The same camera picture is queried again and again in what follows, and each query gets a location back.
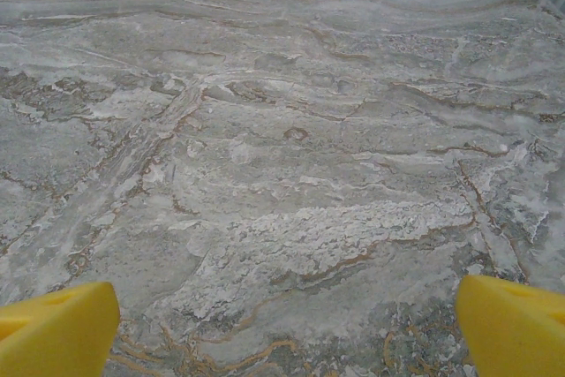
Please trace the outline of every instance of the yellow object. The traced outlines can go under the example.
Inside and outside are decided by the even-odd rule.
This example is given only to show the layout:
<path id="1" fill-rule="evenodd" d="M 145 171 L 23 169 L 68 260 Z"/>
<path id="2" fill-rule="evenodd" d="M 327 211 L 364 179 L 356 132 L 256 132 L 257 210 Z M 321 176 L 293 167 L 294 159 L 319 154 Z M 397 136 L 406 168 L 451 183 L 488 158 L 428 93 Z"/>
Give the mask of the yellow object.
<path id="1" fill-rule="evenodd" d="M 100 377 L 119 324 L 110 283 L 0 308 L 0 377 Z"/>
<path id="2" fill-rule="evenodd" d="M 565 376 L 565 296 L 467 275 L 456 313 L 478 377 Z"/>

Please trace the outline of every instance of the marble slab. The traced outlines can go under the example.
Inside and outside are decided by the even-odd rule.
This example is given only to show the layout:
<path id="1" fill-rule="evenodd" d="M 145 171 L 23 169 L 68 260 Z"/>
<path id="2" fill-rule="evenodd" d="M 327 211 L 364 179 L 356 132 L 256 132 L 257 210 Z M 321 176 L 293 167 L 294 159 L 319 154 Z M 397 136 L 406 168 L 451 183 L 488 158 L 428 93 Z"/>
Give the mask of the marble slab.
<path id="1" fill-rule="evenodd" d="M 114 283 L 106 374 L 473 373 L 565 286 L 547 0 L 0 0 L 0 304 Z"/>

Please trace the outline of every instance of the gray marble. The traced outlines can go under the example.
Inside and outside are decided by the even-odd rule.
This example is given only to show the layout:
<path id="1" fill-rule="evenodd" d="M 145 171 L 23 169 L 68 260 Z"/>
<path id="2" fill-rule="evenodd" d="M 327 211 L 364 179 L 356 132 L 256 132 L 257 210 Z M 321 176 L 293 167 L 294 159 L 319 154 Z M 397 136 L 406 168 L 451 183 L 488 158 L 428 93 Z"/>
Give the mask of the gray marble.
<path id="1" fill-rule="evenodd" d="M 0 0 L 0 304 L 95 280 L 106 375 L 473 368 L 466 274 L 564 291 L 547 0 Z"/>

